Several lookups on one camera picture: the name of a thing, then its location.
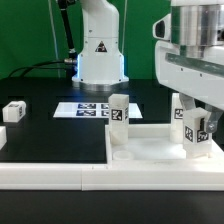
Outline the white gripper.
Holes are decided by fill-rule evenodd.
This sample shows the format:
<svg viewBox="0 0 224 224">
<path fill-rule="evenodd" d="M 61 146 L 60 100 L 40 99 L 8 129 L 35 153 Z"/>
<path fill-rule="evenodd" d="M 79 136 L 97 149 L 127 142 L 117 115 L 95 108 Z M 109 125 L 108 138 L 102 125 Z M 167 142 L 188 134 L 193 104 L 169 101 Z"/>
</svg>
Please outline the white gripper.
<svg viewBox="0 0 224 224">
<path fill-rule="evenodd" d="M 196 108 L 195 100 L 206 104 L 204 124 L 207 133 L 217 131 L 224 110 L 224 47 L 209 47 L 203 59 L 180 54 L 180 46 L 171 42 L 171 15 L 153 24 L 155 71 L 160 84 L 180 92 L 184 111 Z"/>
</svg>

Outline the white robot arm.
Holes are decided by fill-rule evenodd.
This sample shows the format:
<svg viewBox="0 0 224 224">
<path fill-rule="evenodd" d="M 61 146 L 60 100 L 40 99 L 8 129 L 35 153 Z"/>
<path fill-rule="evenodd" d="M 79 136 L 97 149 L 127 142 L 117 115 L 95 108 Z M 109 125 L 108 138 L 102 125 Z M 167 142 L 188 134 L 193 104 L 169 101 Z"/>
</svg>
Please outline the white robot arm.
<svg viewBox="0 0 224 224">
<path fill-rule="evenodd" d="M 119 13 L 107 0 L 80 0 L 84 47 L 77 58 L 76 86 L 108 91 L 124 84 L 118 49 Z M 170 12 L 153 24 L 155 70 L 160 84 L 180 93 L 185 110 L 206 104 L 199 126 L 217 130 L 224 114 L 224 0 L 171 0 Z"/>
</svg>

